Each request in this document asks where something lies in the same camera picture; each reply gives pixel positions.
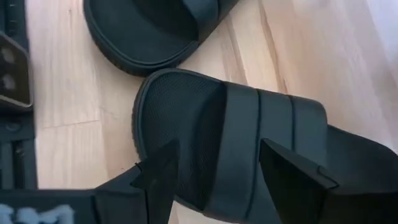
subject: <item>light wood surface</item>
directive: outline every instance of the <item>light wood surface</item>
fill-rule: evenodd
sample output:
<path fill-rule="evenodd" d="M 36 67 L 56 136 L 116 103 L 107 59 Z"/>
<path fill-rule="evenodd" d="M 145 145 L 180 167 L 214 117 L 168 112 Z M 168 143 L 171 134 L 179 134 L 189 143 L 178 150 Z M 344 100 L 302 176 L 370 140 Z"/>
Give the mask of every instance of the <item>light wood surface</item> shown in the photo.
<path fill-rule="evenodd" d="M 96 187 L 138 161 L 142 78 L 102 56 L 81 0 L 27 0 L 27 13 L 39 185 Z M 180 67 L 318 100 L 329 123 L 398 152 L 397 21 L 396 0 L 240 0 Z M 220 222 L 175 204 L 170 223 Z"/>

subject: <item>wood grain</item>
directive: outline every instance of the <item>wood grain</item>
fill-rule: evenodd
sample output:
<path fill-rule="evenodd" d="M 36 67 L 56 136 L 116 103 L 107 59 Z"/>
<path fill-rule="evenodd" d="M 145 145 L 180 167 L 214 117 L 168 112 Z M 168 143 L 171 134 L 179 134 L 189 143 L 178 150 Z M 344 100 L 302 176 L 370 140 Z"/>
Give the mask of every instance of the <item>wood grain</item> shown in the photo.
<path fill-rule="evenodd" d="M 94 187 L 139 160 L 142 82 L 92 43 L 81 0 L 27 0 L 43 188 Z M 329 123 L 398 152 L 398 1 L 240 0 L 181 68 L 315 99 Z M 222 223 L 175 203 L 170 223 Z"/>

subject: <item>black rubber sole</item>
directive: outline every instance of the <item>black rubber sole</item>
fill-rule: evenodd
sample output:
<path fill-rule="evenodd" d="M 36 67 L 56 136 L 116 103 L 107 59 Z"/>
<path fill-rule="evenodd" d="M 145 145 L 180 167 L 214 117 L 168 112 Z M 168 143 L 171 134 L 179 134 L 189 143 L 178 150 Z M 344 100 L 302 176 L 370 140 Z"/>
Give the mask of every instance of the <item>black rubber sole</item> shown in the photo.
<path fill-rule="evenodd" d="M 166 62 L 146 65 L 143 63 L 136 63 L 133 60 L 127 58 L 122 54 L 100 31 L 96 22 L 93 18 L 92 11 L 90 9 L 90 1 L 83 1 L 84 15 L 87 23 L 88 30 L 91 34 L 96 46 L 99 48 L 101 53 L 116 67 L 120 70 L 135 76 L 146 77 L 153 72 L 156 72 L 163 68 L 174 68 L 186 60 L 196 49 L 194 45 L 189 46 L 182 54 L 173 57 Z"/>

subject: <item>black object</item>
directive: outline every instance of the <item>black object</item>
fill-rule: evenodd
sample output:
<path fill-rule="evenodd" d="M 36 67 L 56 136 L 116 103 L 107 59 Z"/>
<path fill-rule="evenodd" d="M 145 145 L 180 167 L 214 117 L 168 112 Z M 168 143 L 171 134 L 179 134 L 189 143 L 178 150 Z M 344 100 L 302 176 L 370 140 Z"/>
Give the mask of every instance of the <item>black object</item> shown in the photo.
<path fill-rule="evenodd" d="M 93 190 L 0 190 L 0 220 L 167 224 L 177 186 L 178 148 L 178 141 L 168 142 L 154 156 Z"/>
<path fill-rule="evenodd" d="M 0 5 L 0 189 L 35 189 L 33 97 L 24 0 Z"/>
<path fill-rule="evenodd" d="M 100 51 L 125 72 L 147 76 L 189 57 L 237 1 L 84 0 L 84 12 Z"/>
<path fill-rule="evenodd" d="M 259 161 L 284 224 L 398 223 L 397 189 L 341 185 L 323 166 L 269 139 L 261 141 Z"/>
<path fill-rule="evenodd" d="M 328 125 L 313 100 L 167 69 L 144 81 L 132 117 L 143 159 L 179 139 L 177 200 L 209 217 L 282 223 L 258 163 L 261 139 L 325 167 L 338 183 L 367 192 L 398 190 L 397 156 Z"/>

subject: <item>slide sandal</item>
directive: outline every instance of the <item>slide sandal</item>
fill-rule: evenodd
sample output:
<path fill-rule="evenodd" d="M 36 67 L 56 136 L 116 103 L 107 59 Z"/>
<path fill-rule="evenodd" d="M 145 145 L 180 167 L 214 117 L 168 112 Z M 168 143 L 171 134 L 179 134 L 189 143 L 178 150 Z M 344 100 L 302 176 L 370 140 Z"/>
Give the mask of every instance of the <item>slide sandal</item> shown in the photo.
<path fill-rule="evenodd" d="M 341 183 L 398 189 L 397 156 L 328 125 L 313 100 L 166 69 L 142 84 L 132 122 L 142 159 L 180 141 L 177 201 L 208 217 L 281 223 L 259 164 L 261 139 L 326 167 Z"/>
<path fill-rule="evenodd" d="M 146 76 L 189 57 L 238 0 L 84 0 L 91 36 L 117 67 Z"/>

